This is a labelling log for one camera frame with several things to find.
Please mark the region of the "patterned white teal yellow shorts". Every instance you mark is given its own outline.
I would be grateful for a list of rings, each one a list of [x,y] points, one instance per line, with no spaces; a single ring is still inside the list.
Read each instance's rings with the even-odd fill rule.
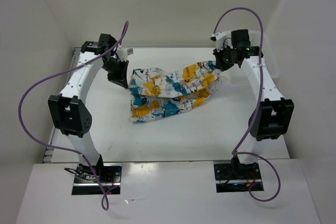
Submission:
[[[203,105],[218,90],[220,73],[212,60],[173,72],[134,69],[129,83],[131,122],[152,122]]]

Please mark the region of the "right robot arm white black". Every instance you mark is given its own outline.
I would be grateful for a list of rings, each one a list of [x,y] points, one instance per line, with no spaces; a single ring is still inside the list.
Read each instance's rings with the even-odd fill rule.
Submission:
[[[238,66],[247,77],[257,100],[256,108],[248,120],[247,146],[239,142],[233,150],[230,172],[235,178],[243,178],[257,166],[259,156],[266,146],[288,131],[294,103],[277,89],[262,52],[263,40],[254,46],[246,29],[232,31],[229,35],[214,32],[211,40],[216,48],[216,68],[226,71]]]

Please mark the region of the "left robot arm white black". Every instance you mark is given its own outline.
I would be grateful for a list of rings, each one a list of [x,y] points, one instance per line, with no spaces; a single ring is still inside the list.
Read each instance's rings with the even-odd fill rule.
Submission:
[[[77,70],[59,94],[48,99],[55,128],[67,137],[78,155],[78,175],[86,174],[93,182],[101,181],[108,172],[90,134],[92,115],[86,107],[86,98],[100,69],[108,73],[108,81],[128,88],[131,54],[132,48],[122,47],[109,34],[101,34],[97,42],[86,41],[80,49]]]

